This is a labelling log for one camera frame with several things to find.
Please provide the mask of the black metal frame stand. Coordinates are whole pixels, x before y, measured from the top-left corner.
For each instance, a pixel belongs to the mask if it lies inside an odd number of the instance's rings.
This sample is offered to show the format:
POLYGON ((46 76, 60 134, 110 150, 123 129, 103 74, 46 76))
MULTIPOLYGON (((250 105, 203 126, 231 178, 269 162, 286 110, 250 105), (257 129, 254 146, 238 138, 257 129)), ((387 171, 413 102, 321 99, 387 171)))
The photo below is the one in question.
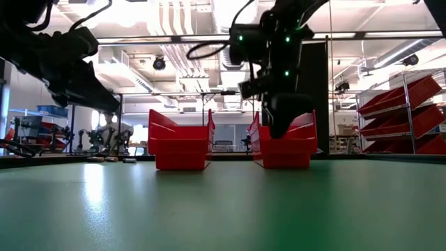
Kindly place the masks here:
POLYGON ((211 91, 200 94, 202 113, 211 111, 216 124, 250 124, 260 105, 244 99, 238 91, 211 91))
POLYGON ((105 130, 102 134, 104 140, 107 139, 108 127, 115 129, 115 135, 124 131, 127 126, 121 119, 122 111, 120 107, 114 112, 113 116, 107 116, 103 112, 98 112, 89 107, 72 106, 70 108, 70 125, 72 133, 75 135, 70 145, 70 155, 79 155, 88 151, 92 144, 89 142, 87 132, 79 135, 79 131, 105 130))

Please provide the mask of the black aluminium table frame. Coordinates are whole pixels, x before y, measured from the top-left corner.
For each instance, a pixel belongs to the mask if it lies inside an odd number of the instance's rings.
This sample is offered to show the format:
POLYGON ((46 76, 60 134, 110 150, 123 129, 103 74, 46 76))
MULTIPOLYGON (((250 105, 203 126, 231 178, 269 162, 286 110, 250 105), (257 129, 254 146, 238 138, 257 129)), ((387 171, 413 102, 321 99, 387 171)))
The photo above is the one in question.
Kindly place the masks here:
MULTIPOLYGON (((16 167, 31 167, 39 165, 55 165, 55 164, 70 164, 77 162, 86 162, 87 155, 61 155, 41 156, 33 158, 21 158, 17 156, 1 156, 0 169, 16 168, 16 167)), ((211 161, 252 161, 252 155, 207 155, 207 160, 211 161)), ((446 155, 409 155, 409 154, 314 154, 311 160, 382 160, 395 162, 420 162, 431 164, 445 164, 446 155)))

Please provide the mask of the green table mat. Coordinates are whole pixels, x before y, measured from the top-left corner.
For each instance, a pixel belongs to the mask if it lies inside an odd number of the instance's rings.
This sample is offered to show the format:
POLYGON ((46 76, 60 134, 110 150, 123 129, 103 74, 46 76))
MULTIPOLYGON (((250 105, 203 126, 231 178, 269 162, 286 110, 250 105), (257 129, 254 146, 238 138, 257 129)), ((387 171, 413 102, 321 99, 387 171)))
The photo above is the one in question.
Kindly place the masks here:
POLYGON ((446 251, 446 165, 151 162, 0 171, 0 251, 446 251))

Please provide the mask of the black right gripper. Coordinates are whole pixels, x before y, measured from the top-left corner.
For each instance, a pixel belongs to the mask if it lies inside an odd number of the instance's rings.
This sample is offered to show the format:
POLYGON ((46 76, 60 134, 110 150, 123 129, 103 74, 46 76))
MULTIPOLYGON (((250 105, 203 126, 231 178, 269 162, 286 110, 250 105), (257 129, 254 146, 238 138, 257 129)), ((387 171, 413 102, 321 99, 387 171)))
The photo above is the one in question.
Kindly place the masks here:
POLYGON ((312 97, 298 90, 299 68, 273 72, 267 69, 263 74, 265 88, 263 105, 270 124, 270 136, 281 139, 289 131, 292 120, 304 113, 311 113, 314 104, 312 97))

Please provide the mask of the red shelf bin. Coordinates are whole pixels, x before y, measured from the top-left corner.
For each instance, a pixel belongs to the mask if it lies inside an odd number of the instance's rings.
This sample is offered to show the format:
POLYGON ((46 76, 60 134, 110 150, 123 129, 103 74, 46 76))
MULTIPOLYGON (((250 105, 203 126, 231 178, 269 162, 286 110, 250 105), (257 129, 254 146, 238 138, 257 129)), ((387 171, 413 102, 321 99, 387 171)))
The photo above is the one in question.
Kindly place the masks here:
MULTIPOLYGON (((425 135, 415 140, 416 154, 446 155, 446 139, 441 134, 425 135)), ((411 139, 380 140, 368 146, 363 153, 413 154, 411 139)))
POLYGON ((409 121, 406 108, 389 112, 375 118, 361 129, 360 134, 368 141, 409 136, 418 139, 445 120, 436 105, 425 105, 412 110, 411 118, 409 121))
MULTIPOLYGON (((440 92, 441 87, 432 76, 426 76, 407 84, 410 106, 415 109, 423 102, 440 92)), ((359 108, 358 112, 364 118, 373 118, 390 108, 399 108, 406 104, 404 86, 379 94, 359 108)))

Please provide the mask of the black monitor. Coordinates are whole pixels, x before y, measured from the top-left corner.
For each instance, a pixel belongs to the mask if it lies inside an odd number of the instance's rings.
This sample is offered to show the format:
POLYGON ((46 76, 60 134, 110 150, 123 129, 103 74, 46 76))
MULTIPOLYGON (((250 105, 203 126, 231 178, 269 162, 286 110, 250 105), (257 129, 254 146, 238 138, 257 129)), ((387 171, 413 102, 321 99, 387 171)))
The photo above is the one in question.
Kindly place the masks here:
POLYGON ((41 116, 17 116, 15 129, 18 137, 37 137, 42 125, 41 116))

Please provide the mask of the person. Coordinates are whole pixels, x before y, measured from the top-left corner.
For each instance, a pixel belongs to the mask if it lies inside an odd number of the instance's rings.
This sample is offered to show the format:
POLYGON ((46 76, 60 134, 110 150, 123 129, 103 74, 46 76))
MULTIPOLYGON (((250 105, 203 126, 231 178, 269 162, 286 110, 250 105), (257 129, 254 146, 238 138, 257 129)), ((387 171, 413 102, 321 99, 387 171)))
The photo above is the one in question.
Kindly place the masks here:
POLYGON ((115 114, 104 112, 105 124, 98 127, 103 143, 100 145, 101 154, 128 152, 130 137, 133 136, 134 129, 126 123, 113 122, 115 114))

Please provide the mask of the long red plastic bin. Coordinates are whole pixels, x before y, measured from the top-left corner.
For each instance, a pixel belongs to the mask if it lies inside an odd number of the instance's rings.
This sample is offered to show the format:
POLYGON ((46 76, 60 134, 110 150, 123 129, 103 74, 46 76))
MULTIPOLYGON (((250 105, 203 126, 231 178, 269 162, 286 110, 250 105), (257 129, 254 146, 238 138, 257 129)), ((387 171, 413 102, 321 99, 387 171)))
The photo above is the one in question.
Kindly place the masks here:
POLYGON ((204 126, 183 126, 151 110, 148 117, 148 153, 159 170, 203 170, 213 150, 215 123, 208 111, 204 126))
POLYGON ((311 155, 318 150, 316 112, 305 113, 293 120, 280 139, 270 136, 262 126, 259 112, 248 127, 253 159, 265 169, 307 169, 311 155))

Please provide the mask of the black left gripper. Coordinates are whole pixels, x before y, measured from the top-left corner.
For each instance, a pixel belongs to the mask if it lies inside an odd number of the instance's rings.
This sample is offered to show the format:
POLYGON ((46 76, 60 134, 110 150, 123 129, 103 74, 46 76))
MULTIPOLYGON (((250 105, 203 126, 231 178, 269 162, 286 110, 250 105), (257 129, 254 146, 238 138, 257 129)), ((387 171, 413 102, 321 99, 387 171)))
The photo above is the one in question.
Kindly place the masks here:
POLYGON ((80 105, 115 112, 120 102, 102 85, 93 71, 84 71, 84 61, 57 62, 57 57, 13 52, 6 56, 16 69, 40 80, 58 105, 80 105))

